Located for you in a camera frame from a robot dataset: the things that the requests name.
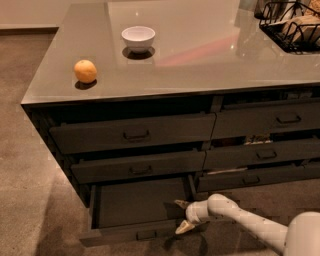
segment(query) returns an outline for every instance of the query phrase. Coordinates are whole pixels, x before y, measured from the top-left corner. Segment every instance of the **orange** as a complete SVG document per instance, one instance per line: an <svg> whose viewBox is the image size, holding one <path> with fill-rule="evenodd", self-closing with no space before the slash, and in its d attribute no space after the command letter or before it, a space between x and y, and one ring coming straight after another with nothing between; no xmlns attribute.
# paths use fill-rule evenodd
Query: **orange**
<svg viewBox="0 0 320 256"><path fill-rule="evenodd" d="M92 83L97 77L97 69L89 60L80 60L74 65L74 73L82 83Z"/></svg>

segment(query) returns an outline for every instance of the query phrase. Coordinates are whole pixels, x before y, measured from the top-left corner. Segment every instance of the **dresser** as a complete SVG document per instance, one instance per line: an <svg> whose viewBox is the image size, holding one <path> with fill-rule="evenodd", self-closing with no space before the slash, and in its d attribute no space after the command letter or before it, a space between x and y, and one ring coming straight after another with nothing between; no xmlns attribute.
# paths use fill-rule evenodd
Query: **dresser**
<svg viewBox="0 0 320 256"><path fill-rule="evenodd" d="M88 207L85 246L173 236L175 199L320 178L319 55L282 52L240 1L213 4L69 9L21 105ZM156 31L148 55L125 48L134 25ZM76 80L80 59L95 83Z"/></svg>

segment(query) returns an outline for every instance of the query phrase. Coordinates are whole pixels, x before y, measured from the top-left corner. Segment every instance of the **countertop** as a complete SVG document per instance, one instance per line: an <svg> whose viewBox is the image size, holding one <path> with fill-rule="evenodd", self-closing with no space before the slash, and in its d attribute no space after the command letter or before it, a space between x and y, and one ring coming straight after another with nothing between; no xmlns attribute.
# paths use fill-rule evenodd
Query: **countertop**
<svg viewBox="0 0 320 256"><path fill-rule="evenodd" d="M285 53L239 0L110 1L71 5L22 104L126 100L319 84L318 54ZM128 58L121 31L156 31L153 55ZM76 88L74 64L95 63L97 83Z"/></svg>

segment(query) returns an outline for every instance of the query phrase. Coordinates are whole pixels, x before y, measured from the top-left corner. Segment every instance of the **gray cabinet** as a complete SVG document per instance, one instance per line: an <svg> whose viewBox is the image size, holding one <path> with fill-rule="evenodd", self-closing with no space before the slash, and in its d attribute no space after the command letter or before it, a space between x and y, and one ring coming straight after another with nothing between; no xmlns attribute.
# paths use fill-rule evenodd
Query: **gray cabinet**
<svg viewBox="0 0 320 256"><path fill-rule="evenodd" d="M175 199L320 177L318 93L232 107L228 97L23 105L90 207L84 245L173 236L184 218Z"/></svg>

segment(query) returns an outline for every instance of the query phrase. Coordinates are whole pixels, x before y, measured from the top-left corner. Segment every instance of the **drawer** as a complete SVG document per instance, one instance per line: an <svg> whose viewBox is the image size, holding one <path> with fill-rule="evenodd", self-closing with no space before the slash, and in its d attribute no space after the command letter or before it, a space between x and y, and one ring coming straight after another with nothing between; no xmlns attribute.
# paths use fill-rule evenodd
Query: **drawer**
<svg viewBox="0 0 320 256"><path fill-rule="evenodd" d="M63 154L210 140L214 114L64 124L50 133Z"/></svg>
<svg viewBox="0 0 320 256"><path fill-rule="evenodd" d="M219 147L212 148L206 154L205 170L238 168L247 165L320 157L320 140L314 138Z"/></svg>
<svg viewBox="0 0 320 256"><path fill-rule="evenodd" d="M273 168L251 169L247 171L219 173L199 178L197 192L217 191L275 184L289 181L320 178L318 168L306 166L281 166Z"/></svg>
<svg viewBox="0 0 320 256"><path fill-rule="evenodd" d="M217 113L212 138L231 138L320 127L320 103L224 110Z"/></svg>
<svg viewBox="0 0 320 256"><path fill-rule="evenodd" d="M184 218L175 199L192 200L187 178L93 186L89 231L80 241L97 246L173 236Z"/></svg>
<svg viewBox="0 0 320 256"><path fill-rule="evenodd" d="M198 151L82 161L71 166L80 184L201 171L205 153Z"/></svg>

